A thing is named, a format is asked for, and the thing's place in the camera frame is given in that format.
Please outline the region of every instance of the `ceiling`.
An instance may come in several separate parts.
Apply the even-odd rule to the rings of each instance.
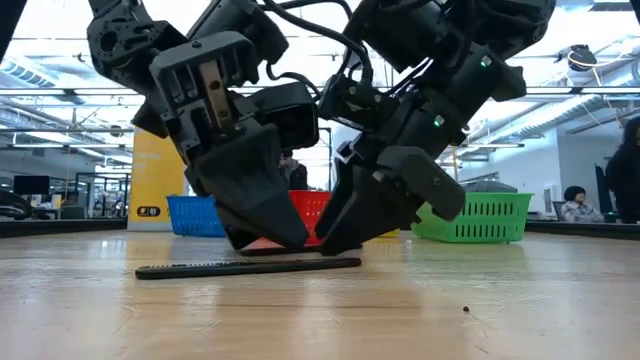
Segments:
[[[348,2],[355,8],[359,1]],[[189,0],[189,6],[177,6],[173,0],[153,0],[145,4],[153,18],[168,20],[178,30],[186,33],[208,1]],[[556,9],[544,39],[509,60],[511,65],[524,68],[524,77],[529,86],[597,85],[595,74],[598,74],[598,81],[606,84],[611,77],[608,74],[611,74],[613,69],[636,59],[636,54],[640,51],[640,27],[633,12],[593,11],[594,4],[588,0],[558,1],[558,4],[562,7]],[[313,5],[292,12],[337,31],[341,31],[346,24],[346,16],[342,9],[334,4]],[[272,18],[290,42],[288,52],[274,67],[274,72],[296,71],[305,74],[316,84],[323,84],[338,68],[342,61],[340,54],[344,48],[330,39],[318,37],[278,17]],[[4,97],[3,100],[10,100],[12,103],[5,103],[4,106],[0,104],[0,109],[10,108],[11,104],[21,104],[60,119],[62,123],[54,124],[55,126],[66,124],[76,128],[130,127],[130,119],[144,98],[119,90],[117,84],[95,72],[88,57],[85,39],[86,27],[91,19],[87,0],[30,0],[15,31],[5,62],[12,61],[25,68],[37,69],[44,79],[54,84],[54,88],[114,88],[113,90],[103,90],[100,92],[102,95],[80,96],[79,101],[75,103],[68,98],[51,96]],[[566,61],[555,63],[557,54],[574,44],[588,44],[597,54],[599,63],[604,66],[598,66],[595,71],[576,73],[567,70]],[[395,73],[382,59],[377,56],[372,58],[376,71],[374,81],[377,85],[389,86],[402,78],[403,74]],[[258,86],[274,84],[267,79],[263,70],[261,69]],[[5,88],[35,88],[33,84],[25,83],[6,73],[0,73],[0,85]],[[610,102],[610,106],[599,109],[590,116],[571,120],[572,125],[575,128],[594,122],[594,116],[610,117],[618,107],[628,110],[629,104],[633,102],[633,99]],[[524,114],[540,105],[540,99],[534,97],[507,103],[488,102],[472,119],[471,130],[477,134],[484,134],[516,120],[516,115]],[[337,124],[326,123],[323,123],[323,126],[339,127]],[[131,134],[121,137],[114,137],[108,133],[85,134],[84,137],[76,136],[74,139],[132,144]],[[31,136],[31,141],[50,140]],[[118,149],[117,152],[123,152],[124,156],[130,155],[127,150]],[[319,156],[326,160],[326,151],[307,152],[304,156]]]

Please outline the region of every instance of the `person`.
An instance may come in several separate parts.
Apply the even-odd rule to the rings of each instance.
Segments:
[[[580,186],[569,186],[564,192],[567,201],[562,205],[562,218],[572,223],[599,223],[604,217],[598,210],[587,204],[587,192]]]
[[[293,159],[293,151],[285,150],[280,157],[280,172],[289,184],[289,190],[308,190],[307,167]]]
[[[622,223],[640,221],[640,117],[625,125],[622,145],[609,160],[605,177]]]

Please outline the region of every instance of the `white wall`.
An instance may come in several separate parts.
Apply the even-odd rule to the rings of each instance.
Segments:
[[[557,140],[557,132],[553,129],[547,131],[542,139],[525,140],[524,148],[498,149],[491,154],[489,162],[463,163],[463,169],[458,174],[459,180],[498,173],[501,182],[516,187],[521,193],[534,194],[529,211],[545,213],[545,187],[557,189],[554,197],[560,193]]]
[[[45,156],[33,156],[30,150],[0,151],[0,174],[48,175],[75,179],[77,172],[94,172],[95,160],[76,154],[63,154],[57,149],[44,149]]]
[[[607,166],[607,159],[615,153],[620,140],[614,136],[559,136],[558,156],[562,189],[580,186],[587,191],[587,201],[600,208],[595,165]]]

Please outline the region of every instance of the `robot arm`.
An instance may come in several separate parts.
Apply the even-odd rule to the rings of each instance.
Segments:
[[[146,96],[133,123],[171,138],[196,193],[216,198],[236,249],[260,236],[303,246],[308,233],[277,172],[280,153],[314,145],[318,117],[362,131],[340,147],[338,182],[315,229],[328,255],[419,221],[425,201],[444,219],[458,215],[464,192],[435,159],[464,141],[462,129],[489,98],[526,94],[522,69],[504,61],[542,38],[555,7],[554,0],[362,0],[340,34],[285,10],[322,1],[215,0],[183,36],[153,21],[139,0],[89,2],[96,70]],[[232,91],[257,83],[258,66],[266,62],[269,73],[288,48],[265,11],[349,49],[315,98],[306,78],[291,73],[283,76],[298,81],[248,97]],[[375,89],[362,43],[396,71],[414,70],[388,92]],[[344,74],[351,53],[362,66],[359,81]]]

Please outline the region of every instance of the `wooden table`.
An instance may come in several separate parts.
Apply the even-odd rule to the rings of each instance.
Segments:
[[[234,254],[223,240],[170,234],[2,239],[1,358],[640,356],[640,242],[380,239],[357,254],[362,268],[141,282],[141,265]]]

